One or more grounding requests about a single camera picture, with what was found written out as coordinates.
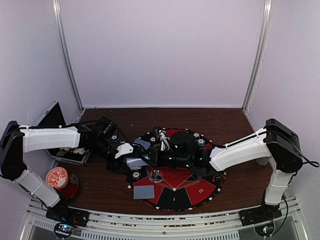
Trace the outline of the green chips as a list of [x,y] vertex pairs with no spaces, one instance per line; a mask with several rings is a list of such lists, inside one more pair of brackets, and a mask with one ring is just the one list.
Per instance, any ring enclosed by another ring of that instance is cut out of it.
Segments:
[[203,138],[197,139],[196,143],[200,148],[206,145],[206,141]]

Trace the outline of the card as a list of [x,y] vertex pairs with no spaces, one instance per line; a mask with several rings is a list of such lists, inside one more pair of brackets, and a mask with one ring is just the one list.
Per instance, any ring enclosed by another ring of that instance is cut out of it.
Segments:
[[155,198],[155,188],[153,185],[139,185],[133,187],[133,199],[145,200]]
[[142,140],[140,138],[135,139],[133,143],[135,145],[141,146],[145,150],[147,150],[151,145],[151,143],[149,141],[145,141],[145,140]]

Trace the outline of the blue playing card deck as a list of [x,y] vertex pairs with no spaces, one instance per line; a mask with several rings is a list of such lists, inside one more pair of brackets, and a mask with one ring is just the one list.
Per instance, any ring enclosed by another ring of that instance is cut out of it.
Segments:
[[148,164],[139,157],[127,156],[125,158],[126,165],[131,170],[141,169],[142,167],[147,166]]

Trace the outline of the red black chips seat three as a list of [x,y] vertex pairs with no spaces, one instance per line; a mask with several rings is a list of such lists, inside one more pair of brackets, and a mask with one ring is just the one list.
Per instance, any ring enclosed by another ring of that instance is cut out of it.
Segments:
[[141,173],[139,172],[139,171],[134,171],[133,173],[132,173],[132,178],[133,179],[139,179],[141,177]]

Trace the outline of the triangular all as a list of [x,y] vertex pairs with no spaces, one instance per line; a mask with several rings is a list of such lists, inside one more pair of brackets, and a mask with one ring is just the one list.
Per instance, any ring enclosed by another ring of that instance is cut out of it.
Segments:
[[214,178],[213,178],[213,181],[216,182],[216,181],[225,181],[226,179],[226,176],[223,174],[223,173],[216,173],[214,175]]

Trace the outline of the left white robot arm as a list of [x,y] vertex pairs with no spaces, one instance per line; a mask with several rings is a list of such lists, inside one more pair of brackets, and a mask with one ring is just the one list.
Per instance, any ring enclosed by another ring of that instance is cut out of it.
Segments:
[[148,162],[146,151],[127,138],[112,141],[114,133],[122,134],[119,126],[107,117],[69,125],[27,126],[10,121],[0,140],[0,176],[16,182],[45,206],[61,222],[72,218],[72,211],[61,194],[35,174],[24,162],[24,154],[58,148],[86,148],[117,169],[126,165],[125,157],[137,156]]

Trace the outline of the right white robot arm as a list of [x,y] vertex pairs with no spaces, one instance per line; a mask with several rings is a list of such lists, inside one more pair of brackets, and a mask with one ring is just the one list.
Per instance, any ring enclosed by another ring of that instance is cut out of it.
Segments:
[[212,144],[210,148],[200,147],[199,137],[187,132],[175,133],[166,140],[161,128],[155,128],[156,140],[161,146],[148,149],[148,165],[152,167],[188,168],[201,177],[256,159],[273,159],[273,170],[268,187],[264,192],[263,205],[256,210],[259,220],[268,220],[290,182],[304,164],[318,168],[319,162],[309,160],[300,149],[298,135],[274,118],[256,132],[226,143]]

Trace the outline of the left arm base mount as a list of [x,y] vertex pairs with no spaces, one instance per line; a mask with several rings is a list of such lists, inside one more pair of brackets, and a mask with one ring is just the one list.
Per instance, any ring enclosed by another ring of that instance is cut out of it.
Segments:
[[55,206],[47,208],[45,216],[73,227],[86,227],[90,213],[86,210],[71,208],[67,201],[60,200]]

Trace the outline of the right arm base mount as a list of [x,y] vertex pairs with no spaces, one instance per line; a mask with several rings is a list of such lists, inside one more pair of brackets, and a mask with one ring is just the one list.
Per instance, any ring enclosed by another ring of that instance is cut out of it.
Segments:
[[245,209],[239,212],[239,218],[243,227],[268,222],[281,216],[282,211],[280,209],[262,207]]

